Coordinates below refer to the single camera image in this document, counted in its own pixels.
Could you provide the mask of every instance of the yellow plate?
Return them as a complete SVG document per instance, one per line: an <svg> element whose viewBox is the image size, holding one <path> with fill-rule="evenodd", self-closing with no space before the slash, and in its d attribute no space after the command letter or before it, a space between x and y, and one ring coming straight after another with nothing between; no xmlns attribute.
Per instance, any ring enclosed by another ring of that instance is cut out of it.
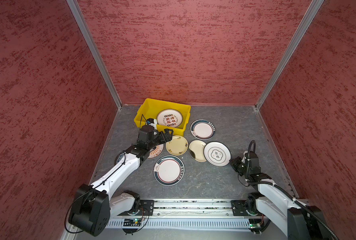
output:
<svg viewBox="0 0 356 240"><path fill-rule="evenodd" d="M187 140L181 136L173 136L173 139L166 143L166 150L175 156L184 154L187 151L187 148Z"/></svg>

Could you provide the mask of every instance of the printed logo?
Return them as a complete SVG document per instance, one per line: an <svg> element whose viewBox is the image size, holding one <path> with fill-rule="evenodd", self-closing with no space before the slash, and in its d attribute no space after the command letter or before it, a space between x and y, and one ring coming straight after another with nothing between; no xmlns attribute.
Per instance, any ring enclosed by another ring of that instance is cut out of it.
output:
<svg viewBox="0 0 356 240"><path fill-rule="evenodd" d="M211 152L211 157L214 158L217 161L220 161L222 159L222 157L223 157L223 154L222 154L222 152L218 151L217 149L214 149Z"/></svg>

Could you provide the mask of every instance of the red textured wall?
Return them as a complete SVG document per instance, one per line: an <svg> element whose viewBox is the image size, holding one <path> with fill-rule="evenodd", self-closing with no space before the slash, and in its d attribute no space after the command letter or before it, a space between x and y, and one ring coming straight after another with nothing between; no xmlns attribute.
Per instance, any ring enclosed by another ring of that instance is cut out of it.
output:
<svg viewBox="0 0 356 240"><path fill-rule="evenodd" d="M123 103L254 105L311 0L79 0Z"/></svg>
<svg viewBox="0 0 356 240"><path fill-rule="evenodd" d="M325 0L261 111L297 191L356 239L356 1Z"/></svg>
<svg viewBox="0 0 356 240"><path fill-rule="evenodd" d="M0 239L60 238L115 112L65 0L0 1Z"/></svg>

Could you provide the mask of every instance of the yellow plastic bin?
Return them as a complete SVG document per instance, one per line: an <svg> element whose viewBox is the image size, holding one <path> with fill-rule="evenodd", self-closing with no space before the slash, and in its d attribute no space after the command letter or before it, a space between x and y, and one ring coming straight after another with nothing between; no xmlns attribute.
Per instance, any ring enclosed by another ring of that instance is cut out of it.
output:
<svg viewBox="0 0 356 240"><path fill-rule="evenodd" d="M167 127L163 125L156 125L158 131L163 131L165 128L173 129L174 135L179 135L183 137L183 132L186 129L186 124L189 122L190 118L190 105L172 103L162 100L156 100L152 98L145 99L144 103L138 109L137 116L134 118L134 122L137 127L141 127L145 124L145 119L142 118L142 114L146 119L157 117L158 113L166 109L174 109L182 114L183 120L178 127Z"/></svg>

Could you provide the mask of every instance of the plate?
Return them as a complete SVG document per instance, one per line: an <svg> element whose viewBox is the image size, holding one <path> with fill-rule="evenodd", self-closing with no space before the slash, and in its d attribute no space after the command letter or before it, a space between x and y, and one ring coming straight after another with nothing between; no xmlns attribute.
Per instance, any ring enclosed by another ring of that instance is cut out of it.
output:
<svg viewBox="0 0 356 240"><path fill-rule="evenodd" d="M183 162L176 156L164 156L154 166L155 179L166 186L177 184L184 172Z"/></svg>
<svg viewBox="0 0 356 240"><path fill-rule="evenodd" d="M205 162L206 158L204 157L203 150L206 146L206 143L201 140L194 140L190 142L189 153L190 155L199 162Z"/></svg>
<svg viewBox="0 0 356 240"><path fill-rule="evenodd" d="M184 154L187 148L187 140L182 136L173 136L173 139L166 143L166 150L175 156Z"/></svg>
<svg viewBox="0 0 356 240"><path fill-rule="evenodd" d="M163 152L164 148L165 148L164 144L160 144L156 146L153 150L150 151L150 156L147 159L151 159L159 156Z"/></svg>
<svg viewBox="0 0 356 240"><path fill-rule="evenodd" d="M220 142L210 142L203 150L204 157L206 160L216 167L226 166L230 159L229 149Z"/></svg>
<svg viewBox="0 0 356 240"><path fill-rule="evenodd" d="M158 114L156 120L159 125L178 127L182 123L182 114L174 109L166 109Z"/></svg>
<svg viewBox="0 0 356 240"><path fill-rule="evenodd" d="M201 140L207 140L214 136L214 125L205 119L199 119L193 122L190 127L191 134Z"/></svg>

